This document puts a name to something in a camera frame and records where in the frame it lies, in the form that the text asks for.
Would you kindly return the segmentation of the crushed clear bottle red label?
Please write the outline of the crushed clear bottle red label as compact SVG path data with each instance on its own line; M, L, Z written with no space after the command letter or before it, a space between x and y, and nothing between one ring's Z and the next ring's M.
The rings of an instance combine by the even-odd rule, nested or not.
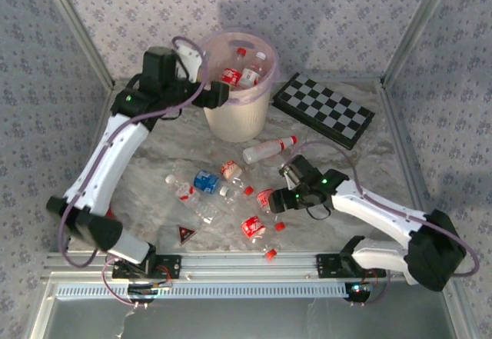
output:
M264 189L257 194L257 203L262 212L269 214L271 212L271 207L269 205L269 197L273 192L272 188Z

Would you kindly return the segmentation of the clear bottle red cola label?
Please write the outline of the clear bottle red cola label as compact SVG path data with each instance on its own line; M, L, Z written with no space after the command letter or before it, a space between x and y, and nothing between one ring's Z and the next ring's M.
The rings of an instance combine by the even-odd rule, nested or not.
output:
M283 221L275 221L272 226L265 224L257 215L252 216L241 224L241 230L252 244L272 241L278 232L285 229Z
M241 78L241 66L247 51L245 48L237 48L233 57L226 64L223 72L221 73L220 81L230 85L232 88L238 85Z

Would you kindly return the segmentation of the clear bottle red white label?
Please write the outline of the clear bottle red white label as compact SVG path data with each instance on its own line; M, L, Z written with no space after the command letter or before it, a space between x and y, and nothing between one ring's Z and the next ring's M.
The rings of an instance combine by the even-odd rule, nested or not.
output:
M190 211L193 211L201 223L210 224L214 220L214 211L204 201L199 191L187 182L178 180L173 174L165 178L165 182L172 187L175 197Z
M241 78L238 82L240 88L248 89L258 84L263 76L264 62L266 60L266 54L263 52L257 52L254 60L251 64L243 69Z

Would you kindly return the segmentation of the crushed clear bottle without label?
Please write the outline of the crushed clear bottle without label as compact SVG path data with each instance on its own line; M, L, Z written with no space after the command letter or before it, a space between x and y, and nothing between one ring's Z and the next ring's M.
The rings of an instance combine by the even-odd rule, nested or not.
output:
M277 245L270 235L262 234L254 236L251 243L256 251L260 251L267 260L273 259L277 255Z

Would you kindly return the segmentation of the white opaque bottle red cap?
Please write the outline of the white opaque bottle red cap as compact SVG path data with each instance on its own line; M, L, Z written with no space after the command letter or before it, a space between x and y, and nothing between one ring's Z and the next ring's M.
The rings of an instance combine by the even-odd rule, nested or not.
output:
M284 149L297 143L298 139L292 135L286 138L277 138L263 142L259 145L249 147L243 150L243 159L246 164L250 165L265 158L277 155Z

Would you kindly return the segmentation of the clear bottle tan red label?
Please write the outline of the clear bottle tan red label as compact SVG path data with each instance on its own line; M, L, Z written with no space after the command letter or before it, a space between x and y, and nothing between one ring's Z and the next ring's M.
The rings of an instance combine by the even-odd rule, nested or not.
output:
M221 166L220 174L228 183L240 189L245 196L250 196L254 193L252 180L235 161L225 162Z

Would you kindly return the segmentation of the white plastic waste bin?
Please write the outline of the white plastic waste bin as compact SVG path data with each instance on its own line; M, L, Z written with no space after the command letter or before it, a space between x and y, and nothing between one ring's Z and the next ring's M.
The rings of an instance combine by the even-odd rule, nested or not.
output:
M242 71L249 65L245 64L245 58L246 55L241 66ZM249 141L256 137L264 127L272 88L268 94L247 105L205 108L204 113L213 134L223 141L233 143ZM245 89L236 86L231 92L237 90Z

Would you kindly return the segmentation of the clear bottle blue label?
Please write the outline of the clear bottle blue label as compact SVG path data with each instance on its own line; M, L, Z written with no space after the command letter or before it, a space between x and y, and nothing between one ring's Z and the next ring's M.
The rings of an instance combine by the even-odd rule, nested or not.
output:
M219 194L224 198L229 192L229 187L217 175L205 170L195 175L193 185L204 193Z

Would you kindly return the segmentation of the black white chessboard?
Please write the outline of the black white chessboard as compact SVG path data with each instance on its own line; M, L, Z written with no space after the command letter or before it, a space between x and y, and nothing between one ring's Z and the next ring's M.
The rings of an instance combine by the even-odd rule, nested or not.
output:
M348 150L375 116L368 108L298 73L273 96L272 105Z

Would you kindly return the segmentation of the red triangle sticker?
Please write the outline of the red triangle sticker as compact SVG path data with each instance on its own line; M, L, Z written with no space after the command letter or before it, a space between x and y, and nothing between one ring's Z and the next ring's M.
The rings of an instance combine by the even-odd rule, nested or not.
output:
M185 244L189 239L191 239L197 230L194 228L186 227L183 225L178 225L178 241L180 245Z

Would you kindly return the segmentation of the right controller board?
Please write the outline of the right controller board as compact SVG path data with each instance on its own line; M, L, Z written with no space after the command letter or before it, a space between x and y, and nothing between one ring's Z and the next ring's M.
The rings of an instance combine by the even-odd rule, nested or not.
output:
M346 301L354 304L364 304L373 290L370 283L346 283L345 289L347 292Z

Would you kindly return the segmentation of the controller board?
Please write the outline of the controller board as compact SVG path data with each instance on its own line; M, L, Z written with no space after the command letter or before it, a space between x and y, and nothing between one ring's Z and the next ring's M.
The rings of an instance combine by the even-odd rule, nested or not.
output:
M164 291L173 288L171 282L159 281L150 284L129 284L127 295L129 301L134 304L150 304L155 298Z
M370 283L346 283L345 289L347 292L346 301L354 304L364 304L373 290Z

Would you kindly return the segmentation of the grey metal tray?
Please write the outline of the grey metal tray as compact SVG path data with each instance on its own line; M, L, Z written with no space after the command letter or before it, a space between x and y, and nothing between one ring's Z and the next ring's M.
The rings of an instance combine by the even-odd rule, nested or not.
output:
M480 339L463 295L380 284L375 304L340 297L155 299L133 308L111 298L57 298L53 275L22 339Z

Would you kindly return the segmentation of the left controller board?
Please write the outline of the left controller board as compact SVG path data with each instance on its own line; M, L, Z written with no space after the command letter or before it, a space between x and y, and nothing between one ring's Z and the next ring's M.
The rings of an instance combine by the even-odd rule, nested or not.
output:
M171 282L159 281L150 284L129 284L127 295L129 301L134 304L150 304L155 298L164 291L173 288Z

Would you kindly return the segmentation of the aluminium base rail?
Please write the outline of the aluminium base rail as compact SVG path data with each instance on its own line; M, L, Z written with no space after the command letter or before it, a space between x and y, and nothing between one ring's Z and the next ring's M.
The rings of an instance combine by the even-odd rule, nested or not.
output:
M311 252L284 252L270 261L258 252L181 252L180 255L180 278L185 281L318 278L316 254Z

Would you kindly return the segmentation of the aluminium frame post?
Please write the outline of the aluminium frame post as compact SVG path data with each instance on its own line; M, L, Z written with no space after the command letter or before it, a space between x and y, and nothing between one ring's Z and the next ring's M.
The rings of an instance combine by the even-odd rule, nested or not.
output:
M396 48L391 60L388 62L385 72L381 76L381 84L384 88L392 86L402 69L412 49L417 44L419 37L438 7L440 0L421 0L416 12L412 16L409 25L405 29L401 42Z
M87 57L91 67L95 70L95 73L101 83L106 88L113 88L114 80L106 68L103 58L98 53L95 44L91 40L91 37L84 27L83 22L76 12L71 0L54 0L54 2L61 13L61 16L68 24L68 27L74 35L77 43L80 45L82 51Z

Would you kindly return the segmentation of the aluminium side rail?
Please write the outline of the aluminium side rail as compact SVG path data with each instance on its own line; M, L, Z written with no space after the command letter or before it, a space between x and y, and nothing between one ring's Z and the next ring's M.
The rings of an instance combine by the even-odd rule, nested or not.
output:
M413 143L408 135L405 123L399 119L396 106L392 102L384 81L378 81L376 87L381 97L384 113L387 116L391 136L396 147L397 158L411 197L411 204L422 211L431 211L433 207L428 204L426 199L427 187L422 178L421 167L417 163Z

